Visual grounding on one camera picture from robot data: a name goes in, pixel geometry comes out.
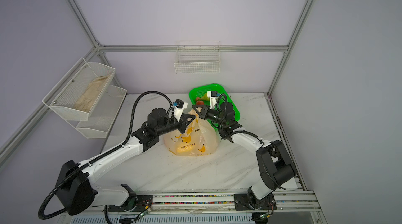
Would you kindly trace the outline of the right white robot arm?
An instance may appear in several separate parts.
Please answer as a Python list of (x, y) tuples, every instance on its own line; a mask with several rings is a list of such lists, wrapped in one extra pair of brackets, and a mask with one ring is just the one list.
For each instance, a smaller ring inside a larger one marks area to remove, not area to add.
[(231, 103), (224, 102), (217, 109), (207, 105), (193, 105), (200, 119), (207, 119), (217, 127), (221, 139), (242, 146), (255, 154), (260, 179), (247, 192), (246, 205), (255, 210), (272, 202), (272, 193), (293, 185), (297, 175), (295, 164), (280, 140), (267, 141), (247, 131), (234, 116)]

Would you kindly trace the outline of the beige plastic bag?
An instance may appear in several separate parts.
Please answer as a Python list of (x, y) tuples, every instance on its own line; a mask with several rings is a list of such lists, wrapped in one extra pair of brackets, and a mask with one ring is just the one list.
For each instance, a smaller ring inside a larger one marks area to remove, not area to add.
[(207, 120), (201, 119), (194, 110), (189, 113), (196, 118), (185, 133), (175, 130), (165, 134), (163, 136), (165, 147), (176, 156), (200, 157), (213, 154), (220, 143), (215, 129)]

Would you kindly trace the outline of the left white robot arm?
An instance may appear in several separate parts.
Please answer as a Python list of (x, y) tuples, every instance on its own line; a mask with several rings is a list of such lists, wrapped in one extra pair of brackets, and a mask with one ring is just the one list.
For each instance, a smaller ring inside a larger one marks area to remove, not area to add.
[(127, 184), (101, 185), (99, 180), (128, 159), (147, 151), (159, 142), (160, 136), (178, 130), (184, 134), (196, 119), (195, 115), (181, 114), (169, 118), (166, 110), (157, 108), (148, 115), (141, 128), (133, 132), (126, 144), (119, 144), (97, 157), (79, 163), (69, 161), (62, 166), (58, 182), (77, 171), (57, 190), (56, 196), (71, 216), (89, 207), (114, 205), (134, 208), (135, 192)]

